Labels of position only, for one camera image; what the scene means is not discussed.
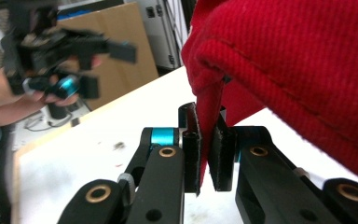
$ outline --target red cloth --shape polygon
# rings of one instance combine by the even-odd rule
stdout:
[[[223,105],[228,125],[267,106],[358,174],[358,0],[199,0],[191,24],[202,171]]]

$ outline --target red knit sweater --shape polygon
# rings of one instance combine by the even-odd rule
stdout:
[[[199,0],[191,24],[202,171],[223,105],[228,125],[267,106],[358,174],[358,0]]]

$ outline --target white table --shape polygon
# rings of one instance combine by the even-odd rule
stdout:
[[[182,67],[89,113],[74,128],[62,128],[19,150],[13,223],[56,223],[83,185],[98,178],[117,180],[138,147],[144,127],[177,127],[178,107],[195,101]],[[304,141],[267,109],[238,125],[266,126],[275,145],[310,172],[319,187],[326,178],[358,181],[358,176]],[[117,143],[125,147],[116,149]],[[234,200],[238,169],[236,165],[231,192],[215,192],[206,175],[199,197],[186,194],[185,223],[241,223]]]

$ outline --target cardboard box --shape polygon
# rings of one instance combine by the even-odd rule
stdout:
[[[88,100],[91,109],[117,99],[158,78],[158,71],[150,49],[145,27],[136,3],[123,4],[82,16],[59,21],[59,25],[72,29],[90,29],[102,32],[115,41],[130,41],[137,47],[137,63],[100,56],[103,63],[90,71],[99,77],[100,98]]]

